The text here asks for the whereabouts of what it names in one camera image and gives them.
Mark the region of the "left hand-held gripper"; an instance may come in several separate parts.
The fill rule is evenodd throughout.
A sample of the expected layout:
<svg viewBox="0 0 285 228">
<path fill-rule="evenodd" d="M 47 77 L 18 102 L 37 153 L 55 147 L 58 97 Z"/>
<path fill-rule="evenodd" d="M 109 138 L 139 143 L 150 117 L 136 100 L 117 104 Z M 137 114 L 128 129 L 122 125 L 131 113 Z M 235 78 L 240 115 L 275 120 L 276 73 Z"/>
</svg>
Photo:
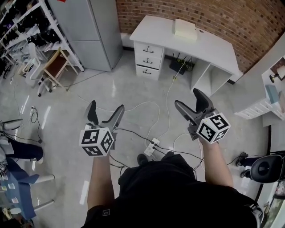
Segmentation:
<svg viewBox="0 0 285 228">
<path fill-rule="evenodd" d="M 96 113 L 96 101 L 93 100 L 87 107 L 84 118 L 90 123 L 85 124 L 79 137 L 79 146 L 88 156 L 106 157 L 111 150 L 115 149 L 117 134 L 114 130 L 119 126 L 124 115 L 125 107 L 120 105 L 107 121 L 98 125 Z"/>
</svg>

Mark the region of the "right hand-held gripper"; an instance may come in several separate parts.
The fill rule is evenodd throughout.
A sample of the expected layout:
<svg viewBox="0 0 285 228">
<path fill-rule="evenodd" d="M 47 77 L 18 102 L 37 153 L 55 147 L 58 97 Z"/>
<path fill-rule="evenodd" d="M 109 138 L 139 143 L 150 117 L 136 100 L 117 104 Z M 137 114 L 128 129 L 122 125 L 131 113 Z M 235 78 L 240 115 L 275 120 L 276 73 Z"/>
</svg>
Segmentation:
<svg viewBox="0 0 285 228">
<path fill-rule="evenodd" d="M 201 90 L 194 88 L 193 93 L 196 97 L 196 112 L 179 100 L 175 100 L 176 109 L 187 121 L 190 121 L 188 131 L 193 141 L 201 137 L 209 144 L 218 142 L 231 127 L 229 121 L 223 113 L 214 110 L 212 101 Z M 197 117 L 199 112 L 210 113 Z"/>
</svg>

